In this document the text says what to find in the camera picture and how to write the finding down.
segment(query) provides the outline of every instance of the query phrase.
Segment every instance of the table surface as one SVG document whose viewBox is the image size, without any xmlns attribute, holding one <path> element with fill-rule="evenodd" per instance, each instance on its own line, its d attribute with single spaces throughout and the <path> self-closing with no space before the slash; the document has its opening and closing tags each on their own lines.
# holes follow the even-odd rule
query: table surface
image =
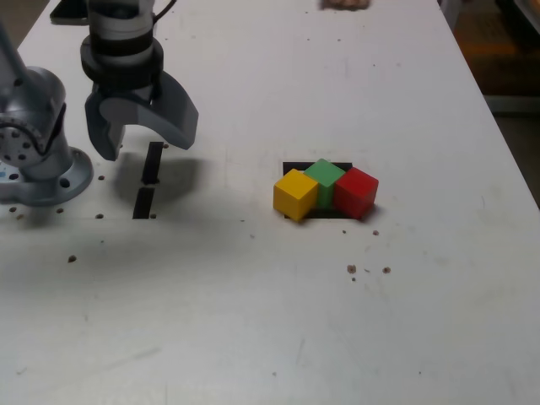
<svg viewBox="0 0 540 405">
<path fill-rule="evenodd" d="M 160 138 L 93 150 L 88 29 L 55 5 L 20 52 L 95 177 L 61 214 L 0 207 L 0 403 L 538 403 L 540 216 L 435 1 L 180 1 L 156 36 L 197 140 L 137 221 Z M 275 213 L 282 163 L 319 158 L 378 178 L 376 214 Z"/>
</svg>

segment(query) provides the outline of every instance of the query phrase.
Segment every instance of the green cube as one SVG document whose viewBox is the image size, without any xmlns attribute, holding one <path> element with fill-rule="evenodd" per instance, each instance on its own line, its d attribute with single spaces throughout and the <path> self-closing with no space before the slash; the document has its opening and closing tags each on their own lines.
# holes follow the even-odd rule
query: green cube
<svg viewBox="0 0 540 405">
<path fill-rule="evenodd" d="M 317 207 L 331 208 L 334 196 L 334 183 L 345 174 L 345 171 L 327 160 L 319 159 L 304 174 L 319 183 Z"/>
</svg>

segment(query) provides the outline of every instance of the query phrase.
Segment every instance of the mounting hole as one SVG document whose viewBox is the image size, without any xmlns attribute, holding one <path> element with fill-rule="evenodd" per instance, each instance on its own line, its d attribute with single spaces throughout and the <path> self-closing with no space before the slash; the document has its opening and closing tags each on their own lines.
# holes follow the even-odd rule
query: mounting hole
<svg viewBox="0 0 540 405">
<path fill-rule="evenodd" d="M 69 180 L 64 179 L 64 178 L 60 179 L 59 184 L 60 184 L 60 187 L 63 187 L 63 188 L 69 188 L 70 186 Z"/>
</svg>

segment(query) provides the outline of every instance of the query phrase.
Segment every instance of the cable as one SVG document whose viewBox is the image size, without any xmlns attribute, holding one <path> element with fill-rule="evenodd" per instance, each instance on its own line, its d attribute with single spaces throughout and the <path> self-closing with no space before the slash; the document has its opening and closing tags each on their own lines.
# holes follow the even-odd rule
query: cable
<svg viewBox="0 0 540 405">
<path fill-rule="evenodd" d="M 154 17 L 154 24 L 157 23 L 164 15 L 167 14 L 169 10 L 172 8 L 172 6 L 175 5 L 175 3 L 176 3 L 176 0 L 170 0 L 169 4 L 167 4 L 163 10 L 161 10 L 161 13 L 159 13 L 158 15 Z"/>
</svg>

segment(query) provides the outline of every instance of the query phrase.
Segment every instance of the cube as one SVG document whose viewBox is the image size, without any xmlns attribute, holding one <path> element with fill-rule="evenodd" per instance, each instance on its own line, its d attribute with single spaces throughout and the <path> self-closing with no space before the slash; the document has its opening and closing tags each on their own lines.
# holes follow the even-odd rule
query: cube
<svg viewBox="0 0 540 405">
<path fill-rule="evenodd" d="M 273 207 L 296 222 L 300 222 L 317 201 L 319 184 L 292 169 L 273 187 Z"/>
<path fill-rule="evenodd" d="M 354 219 L 373 208 L 379 181 L 356 168 L 342 175 L 334 185 L 334 207 Z"/>
<path fill-rule="evenodd" d="M 304 174 L 319 183 L 317 207 L 331 208 L 334 197 L 334 183 L 345 174 L 345 170 L 324 159 L 317 160 Z"/>
</svg>

